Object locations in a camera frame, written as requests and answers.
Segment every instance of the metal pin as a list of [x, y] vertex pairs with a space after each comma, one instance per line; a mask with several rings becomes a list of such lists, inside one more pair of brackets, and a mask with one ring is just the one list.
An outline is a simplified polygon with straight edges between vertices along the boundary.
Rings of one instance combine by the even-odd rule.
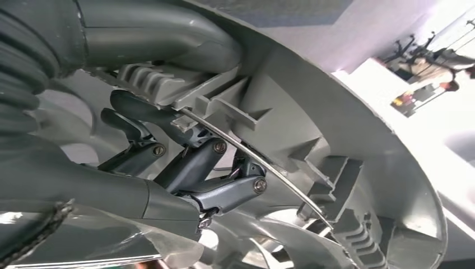
[[305, 195], [301, 190], [299, 190], [297, 188], [297, 186], [295, 186], [290, 180], [288, 180], [284, 175], [282, 175], [282, 173], [280, 173], [276, 168], [274, 168], [274, 166], [272, 166], [270, 163], [268, 163], [267, 161], [265, 161], [264, 159], [262, 159], [259, 155], [257, 155], [256, 153], [254, 153], [254, 151], [248, 149], [246, 146], [244, 146], [243, 144], [241, 144], [239, 141], [237, 141], [236, 139], [232, 138], [231, 136], [229, 136], [227, 133], [221, 131], [220, 129], [218, 129], [216, 126], [214, 126], [213, 124], [210, 124], [209, 122], [207, 122], [205, 119], [197, 116], [196, 114], [194, 114], [193, 112], [191, 112], [190, 110], [184, 108], [182, 110], [180, 110], [183, 114], [185, 114], [186, 116], [192, 118], [193, 120], [196, 120], [198, 123], [200, 123], [201, 125], [203, 125], [204, 127], [206, 127], [207, 129], [209, 129], [211, 132], [217, 134], [218, 136], [220, 136], [221, 138], [223, 138], [224, 140], [226, 140], [227, 142], [229, 142], [231, 145], [235, 146], [237, 149], [241, 150], [242, 152], [246, 153], [247, 155], [249, 155], [251, 158], [253, 158], [255, 161], [257, 161], [258, 163], [260, 163], [262, 166], [264, 166], [267, 170], [269, 170], [272, 174], [276, 175], [276, 177], [278, 179], [280, 179], [280, 181], [285, 185], [287, 186], [291, 191], [293, 191], [297, 196], [300, 197], [300, 199], [302, 199], [302, 201], [304, 201], [307, 205], [310, 206], [310, 208], [312, 208], [312, 210], [315, 211], [315, 213], [318, 215], [318, 217], [323, 221], [323, 223], [325, 223], [325, 225], [330, 228], [330, 230], [333, 230], [333, 227], [332, 227], [332, 224], [325, 218], [325, 216], [323, 215], [323, 211], [320, 209], [320, 207], [318, 207], [314, 201], [312, 201], [307, 195]]

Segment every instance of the metal screw head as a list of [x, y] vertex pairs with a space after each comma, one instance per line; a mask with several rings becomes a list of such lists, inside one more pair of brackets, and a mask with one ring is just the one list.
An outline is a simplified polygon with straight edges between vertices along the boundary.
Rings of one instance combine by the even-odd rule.
[[227, 144], [224, 141], [218, 141], [213, 145], [213, 150], [218, 154], [226, 152]]
[[153, 154], [157, 157], [163, 156], [163, 154], [165, 154], [165, 152], [166, 152], [166, 148], [162, 144], [158, 144], [157, 146], [155, 146], [153, 148]]
[[267, 181], [264, 178], [258, 178], [254, 181], [254, 191], [256, 193], [263, 193], [267, 189]]
[[204, 229], [204, 228], [208, 228], [208, 226], [210, 225], [211, 225], [211, 219], [208, 217], [206, 219], [202, 219], [199, 221], [198, 228]]

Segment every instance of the curved metal rod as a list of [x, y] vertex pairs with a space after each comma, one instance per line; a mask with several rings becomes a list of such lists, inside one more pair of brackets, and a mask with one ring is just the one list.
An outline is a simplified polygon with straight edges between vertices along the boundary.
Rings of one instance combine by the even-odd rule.
[[223, 138], [224, 140], [226, 140], [227, 142], [229, 142], [231, 145], [235, 146], [236, 148], [238, 148], [239, 150], [245, 152], [246, 154], [248, 154], [251, 158], [253, 158], [255, 161], [257, 161], [258, 163], [260, 163], [262, 166], [264, 166], [267, 170], [269, 170], [272, 174], [276, 175], [276, 177], [278, 179], [280, 179], [280, 181], [285, 185], [287, 186], [291, 191], [293, 191], [298, 197], [300, 197], [300, 199], [305, 202], [307, 205], [310, 206], [310, 208], [312, 208], [315, 213], [319, 216], [319, 218], [323, 221], [323, 223], [326, 224], [326, 226], [328, 228], [330, 228], [331, 231], [333, 231], [333, 226], [332, 224], [325, 218], [325, 216], [323, 215], [323, 211], [322, 209], [320, 209], [320, 207], [318, 207], [316, 205], [316, 203], [314, 201], [312, 201], [306, 194], [304, 194], [301, 190], [299, 190], [299, 188], [297, 188], [297, 186], [295, 186], [290, 180], [288, 180], [282, 173], [280, 173], [276, 168], [274, 168], [270, 163], [268, 163], [267, 161], [265, 161], [264, 159], [262, 159], [259, 155], [257, 155], [254, 151], [250, 150], [249, 148], [247, 148], [246, 146], [244, 146], [243, 144], [241, 144], [239, 141], [237, 141], [236, 139], [232, 138], [231, 136], [229, 136], [227, 133], [221, 131], [220, 129], [218, 129], [216, 126], [214, 126], [213, 124], [207, 122], [205, 119], [201, 118], [200, 116], [194, 114], [193, 112], [191, 112], [190, 110], [184, 108], [182, 110], [180, 110], [183, 114], [185, 114], [186, 116], [192, 118], [193, 120], [196, 120], [198, 123], [200, 123], [201, 125], [203, 125], [204, 127], [206, 127], [207, 129], [209, 129], [211, 132], [215, 133], [216, 135], [220, 136], [221, 138]]

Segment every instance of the dark gray lever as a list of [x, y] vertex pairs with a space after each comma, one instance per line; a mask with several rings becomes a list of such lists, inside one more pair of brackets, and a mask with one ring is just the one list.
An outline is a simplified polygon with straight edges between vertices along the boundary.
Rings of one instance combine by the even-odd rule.
[[130, 146], [99, 165], [99, 170], [136, 177], [165, 154], [165, 146], [157, 143], [147, 127], [138, 120], [129, 119], [109, 108], [102, 110], [101, 119], [107, 125], [122, 130]]
[[258, 197], [267, 188], [267, 182], [260, 175], [240, 179], [213, 178], [180, 191], [197, 201], [201, 212], [217, 208], [216, 215], [223, 215], [243, 203]]
[[179, 114], [168, 110], [159, 110], [156, 106], [124, 90], [115, 90], [110, 95], [112, 107], [120, 114], [150, 122], [159, 126], [171, 139], [182, 146], [199, 147], [205, 141], [214, 137], [212, 133], [201, 126], [194, 126], [186, 132], [171, 125]]
[[101, 112], [101, 119], [105, 124], [123, 131], [131, 143], [155, 141], [153, 135], [141, 122], [126, 118], [112, 109], [104, 108]]
[[220, 138], [212, 138], [197, 149], [185, 149], [153, 181], [170, 193], [201, 184], [226, 149], [226, 142]]

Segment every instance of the black cable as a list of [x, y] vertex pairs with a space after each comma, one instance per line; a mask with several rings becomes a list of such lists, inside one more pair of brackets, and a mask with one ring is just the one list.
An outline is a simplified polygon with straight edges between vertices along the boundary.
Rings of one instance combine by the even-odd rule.
[[0, 258], [0, 269], [6, 268], [12, 262], [30, 255], [37, 246], [43, 243], [50, 235], [54, 234], [63, 221], [73, 211], [73, 200], [58, 203], [53, 213], [47, 218], [44, 226], [27, 240], [16, 244], [7, 254]]

